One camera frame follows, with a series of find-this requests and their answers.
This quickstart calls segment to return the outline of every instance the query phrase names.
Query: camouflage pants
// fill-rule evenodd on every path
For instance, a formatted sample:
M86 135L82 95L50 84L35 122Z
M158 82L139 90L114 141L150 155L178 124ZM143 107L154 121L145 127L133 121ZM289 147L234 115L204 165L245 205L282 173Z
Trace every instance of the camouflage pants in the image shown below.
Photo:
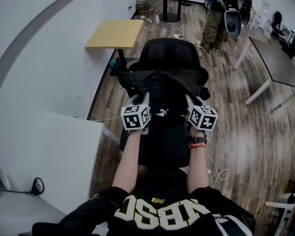
M227 37L224 14L222 12L208 11L206 28L202 35L201 46L209 50L210 44L217 49Z

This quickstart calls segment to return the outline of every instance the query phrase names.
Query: wooden floor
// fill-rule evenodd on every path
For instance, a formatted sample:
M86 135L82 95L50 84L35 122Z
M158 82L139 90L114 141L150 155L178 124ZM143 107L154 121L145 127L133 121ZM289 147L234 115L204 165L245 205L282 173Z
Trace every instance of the wooden floor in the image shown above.
M169 10L176 12L177 4L169 3ZM204 28L205 11L202 5L182 7L182 20L179 23L153 24L155 27L179 33L178 28ZM172 37L169 32L160 31L146 25L142 29L135 48L126 51L126 57L140 56L141 50L149 39ZM203 31L191 32L183 29L189 41L195 43ZM274 40L267 40L256 30L244 30L271 45ZM271 86L249 106L244 102L265 81L266 73L262 60L253 47L243 61L242 66L234 71L233 66L243 51L248 39L243 36L238 42L229 39L218 52L203 52L198 49L201 66L209 72L206 87L211 92L208 103L219 114L218 123L207 149L218 170L230 169L230 176L225 181L217 181L215 188L237 204L250 211L257 220L256 235L271 235L273 230L267 224L274 221L277 210L264 207L265 201L278 201L288 192L288 180L295 178L295 97L280 109L273 109L295 91L289 86L272 83ZM126 91L119 85L116 77L107 75L98 95L92 120L115 118L120 116L121 107L128 99ZM121 119L104 121L105 126L114 134L120 135ZM91 191L108 187L120 160L120 151L116 144L102 141L95 165ZM212 170L210 182L216 174Z

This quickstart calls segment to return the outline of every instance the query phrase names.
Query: yellow logo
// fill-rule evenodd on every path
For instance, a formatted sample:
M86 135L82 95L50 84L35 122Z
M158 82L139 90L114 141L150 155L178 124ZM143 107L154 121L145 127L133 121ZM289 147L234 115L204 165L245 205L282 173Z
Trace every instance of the yellow logo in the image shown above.
M157 198L152 198L152 202L154 203L159 203L159 204L163 204L165 201L165 199L157 199Z
M97 197L98 197L98 194L96 193L93 196L91 196L88 200L97 199Z

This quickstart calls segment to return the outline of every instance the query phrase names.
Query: black tabletop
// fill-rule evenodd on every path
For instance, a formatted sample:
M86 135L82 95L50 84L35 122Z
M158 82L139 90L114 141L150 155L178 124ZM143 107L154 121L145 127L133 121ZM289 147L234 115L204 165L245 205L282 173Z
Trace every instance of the black tabletop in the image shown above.
M274 82L295 87L295 67L289 56L279 48L249 37Z

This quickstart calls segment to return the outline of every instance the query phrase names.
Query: dark gray table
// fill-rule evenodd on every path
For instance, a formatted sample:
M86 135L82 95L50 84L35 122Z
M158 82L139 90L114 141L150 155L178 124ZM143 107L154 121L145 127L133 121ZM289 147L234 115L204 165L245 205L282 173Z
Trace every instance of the dark gray table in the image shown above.
M280 49L270 46L255 38L249 37L249 42L244 51L239 57L234 69L237 70L251 45L253 45L265 64L265 71L268 80L248 99L245 104L249 105L253 102L263 91L265 91L272 82L282 83L295 88L295 66L293 65L289 56Z

